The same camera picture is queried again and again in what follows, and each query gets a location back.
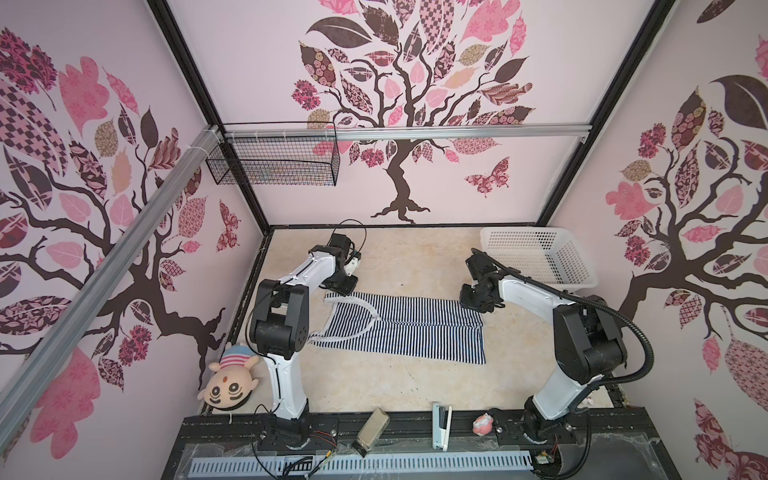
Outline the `blue white striped tank top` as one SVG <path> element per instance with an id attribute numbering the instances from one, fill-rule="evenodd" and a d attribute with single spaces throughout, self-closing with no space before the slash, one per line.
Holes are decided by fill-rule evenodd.
<path id="1" fill-rule="evenodd" d="M 329 293 L 331 314 L 308 342 L 323 348 L 484 365 L 483 317 L 455 300 Z"/>

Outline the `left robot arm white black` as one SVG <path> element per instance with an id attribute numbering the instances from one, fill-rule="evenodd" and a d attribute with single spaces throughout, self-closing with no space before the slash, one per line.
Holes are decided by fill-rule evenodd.
<path id="1" fill-rule="evenodd" d="M 310 297 L 320 287 L 349 294 L 357 284 L 354 242 L 342 234 L 312 247 L 306 259 L 279 279 L 265 279 L 255 291 L 245 334 L 268 367 L 273 407 L 270 428 L 287 442 L 310 436 L 309 400 L 299 353 L 309 340 Z"/>

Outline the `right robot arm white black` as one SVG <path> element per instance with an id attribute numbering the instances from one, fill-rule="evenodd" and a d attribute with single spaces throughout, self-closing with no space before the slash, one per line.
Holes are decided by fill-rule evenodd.
<path id="1" fill-rule="evenodd" d="M 529 441 L 543 443 L 589 395 L 592 383 L 625 362 L 621 330 L 602 302 L 534 280 L 480 250 L 472 251 L 466 266 L 473 283 L 461 288 L 462 307 L 491 313 L 507 303 L 516 304 L 552 326 L 556 367 L 545 385 L 526 400 L 522 418 Z"/>

